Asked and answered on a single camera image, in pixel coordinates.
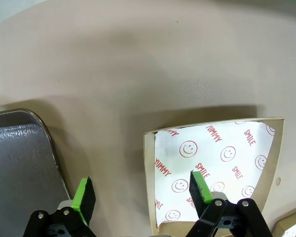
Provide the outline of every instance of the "beige table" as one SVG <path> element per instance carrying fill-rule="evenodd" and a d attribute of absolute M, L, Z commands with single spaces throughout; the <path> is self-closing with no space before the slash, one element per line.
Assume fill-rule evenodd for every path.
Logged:
<path fill-rule="evenodd" d="M 264 216 L 296 208 L 296 1 L 237 2 L 49 0 L 0 24 L 0 106 L 42 117 L 71 193 L 91 175 L 98 236 L 149 236 L 143 133 L 206 120 L 284 117 Z"/>

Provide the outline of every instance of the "open cardboard box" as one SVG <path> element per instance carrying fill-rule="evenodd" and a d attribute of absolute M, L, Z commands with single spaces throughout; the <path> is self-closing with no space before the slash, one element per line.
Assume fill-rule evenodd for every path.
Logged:
<path fill-rule="evenodd" d="M 283 118 L 246 118 L 246 119 L 189 124 L 189 125 L 177 126 L 177 127 L 171 127 L 171 128 L 183 128 L 183 127 L 196 126 L 196 125 L 236 122 L 236 121 L 263 122 L 276 130 L 273 138 L 272 146 L 271 146 L 269 155 L 267 157 L 266 165 L 260 176 L 256 189 L 251 197 L 257 203 L 260 211 L 262 211 L 266 203 L 269 191 L 271 189 L 276 166 L 279 159 L 282 136 L 283 136 L 283 128 L 284 128 Z M 154 195 L 154 171 L 155 171 L 154 142 L 155 142 L 155 134 L 158 131 L 162 131 L 165 129 L 151 131 L 144 135 L 144 157 L 145 157 L 145 171 L 146 171 L 150 224 L 151 224 L 153 235 L 168 234 L 175 237 L 185 237 L 188 231 L 193 226 L 194 222 L 175 221 L 170 223 L 162 223 L 159 226 L 159 229 L 157 228 L 156 212 L 155 212 L 155 195 Z M 222 237 L 228 234 L 230 234 L 228 230 L 220 230 L 217 232 L 216 236 Z"/>
<path fill-rule="evenodd" d="M 296 237 L 296 213 L 276 223 L 273 237 Z"/>

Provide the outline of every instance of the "smiley face print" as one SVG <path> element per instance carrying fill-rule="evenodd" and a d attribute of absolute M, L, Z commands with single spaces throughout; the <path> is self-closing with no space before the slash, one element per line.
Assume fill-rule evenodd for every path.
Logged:
<path fill-rule="evenodd" d="M 270 127 L 268 125 L 265 125 L 265 127 L 266 127 L 266 131 L 267 131 L 268 134 L 270 134 L 271 136 L 275 135 L 275 129 L 274 128 L 272 128 L 272 127 Z"/>
<path fill-rule="evenodd" d="M 255 188 L 252 186 L 245 186 L 242 189 L 242 196 L 244 196 L 245 198 L 250 198 L 254 190 Z"/>
<path fill-rule="evenodd" d="M 222 192 L 225 188 L 225 184 L 223 182 L 214 183 L 211 187 L 211 192 Z"/>
<path fill-rule="evenodd" d="M 263 170 L 263 168 L 265 166 L 265 163 L 266 163 L 266 157 L 265 156 L 263 156 L 263 155 L 257 156 L 257 158 L 256 158 L 256 167 L 259 170 Z"/>
<path fill-rule="evenodd" d="M 232 146 L 225 147 L 221 152 L 221 159 L 224 162 L 231 161 L 235 158 L 236 155 L 236 149 Z"/>
<path fill-rule="evenodd" d="M 168 221 L 176 221 L 181 216 L 181 213 L 177 210 L 168 211 L 166 214 L 166 219 Z"/>
<path fill-rule="evenodd" d="M 193 141 L 185 141 L 180 146 L 180 155 L 189 158 L 196 154 L 197 152 L 197 144 Z"/>
<path fill-rule="evenodd" d="M 183 193 L 188 189 L 188 182 L 185 179 L 178 179 L 173 182 L 172 190 L 176 193 Z"/>

